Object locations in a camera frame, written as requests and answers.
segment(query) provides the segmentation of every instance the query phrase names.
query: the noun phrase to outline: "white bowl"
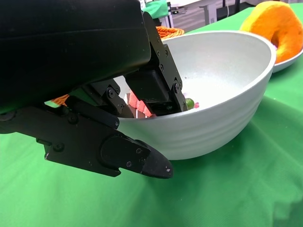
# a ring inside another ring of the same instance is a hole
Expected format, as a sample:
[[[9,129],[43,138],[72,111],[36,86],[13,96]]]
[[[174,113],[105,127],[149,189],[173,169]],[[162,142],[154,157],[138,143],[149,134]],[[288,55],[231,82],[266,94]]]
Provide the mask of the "white bowl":
[[[207,154],[248,124],[272,74],[276,51],[266,39],[241,31],[201,32],[164,43],[182,77],[182,91],[186,86],[196,91],[191,95],[200,107],[150,119],[121,118],[118,129],[170,160]],[[123,78],[117,82],[124,97],[129,88]]]
[[[278,64],[275,64],[274,66],[274,70],[273,70],[273,73],[275,72],[279,72],[283,69],[286,69],[287,67],[291,66],[301,55],[303,54],[303,48],[302,50],[297,54],[295,55],[294,57],[286,60],[286,61],[283,61],[283,62],[280,62]]]

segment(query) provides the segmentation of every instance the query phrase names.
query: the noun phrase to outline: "green fabric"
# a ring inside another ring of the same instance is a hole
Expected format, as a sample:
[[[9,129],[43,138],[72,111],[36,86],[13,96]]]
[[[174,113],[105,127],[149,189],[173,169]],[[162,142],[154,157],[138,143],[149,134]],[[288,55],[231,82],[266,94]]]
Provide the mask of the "green fabric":
[[[153,19],[166,17],[169,14],[166,0],[147,2],[142,11],[148,12]]]
[[[303,4],[292,8],[303,20]],[[238,29],[250,12],[197,31]],[[0,135],[0,226],[302,227],[303,57],[272,76],[234,140],[173,165],[169,180],[111,178],[45,161],[34,138]]]

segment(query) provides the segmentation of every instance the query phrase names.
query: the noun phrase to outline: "green grape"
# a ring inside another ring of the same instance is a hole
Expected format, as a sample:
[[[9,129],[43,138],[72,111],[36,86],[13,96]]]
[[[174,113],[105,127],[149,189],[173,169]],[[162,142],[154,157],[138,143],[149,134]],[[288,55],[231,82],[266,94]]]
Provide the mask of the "green grape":
[[[195,102],[191,98],[186,98],[185,101],[186,101],[186,106],[187,106],[188,110],[191,110],[194,108]]]

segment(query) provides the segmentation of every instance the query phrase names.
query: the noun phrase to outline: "white plate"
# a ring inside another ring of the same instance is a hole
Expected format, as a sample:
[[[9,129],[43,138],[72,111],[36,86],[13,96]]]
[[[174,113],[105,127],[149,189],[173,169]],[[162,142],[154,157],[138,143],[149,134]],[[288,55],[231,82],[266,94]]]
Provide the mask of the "white plate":
[[[288,59],[286,61],[275,64],[273,73],[279,72],[279,71],[291,66],[302,54],[303,54],[303,48],[296,56],[292,57],[291,59]]]

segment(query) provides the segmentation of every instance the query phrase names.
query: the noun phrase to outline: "orange basket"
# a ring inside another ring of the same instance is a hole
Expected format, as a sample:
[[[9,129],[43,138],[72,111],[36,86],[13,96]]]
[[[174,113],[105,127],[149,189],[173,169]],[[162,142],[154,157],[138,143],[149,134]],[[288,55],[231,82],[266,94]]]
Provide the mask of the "orange basket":
[[[184,30],[182,30],[180,28],[174,28],[174,27],[170,28],[170,27],[158,26],[157,31],[162,40],[184,34]]]
[[[164,26],[157,26],[157,31],[160,35],[161,40],[172,38],[175,36],[183,35],[184,30],[180,28],[169,28]],[[68,98],[68,95],[53,99],[52,102],[57,105],[65,105],[65,100]]]

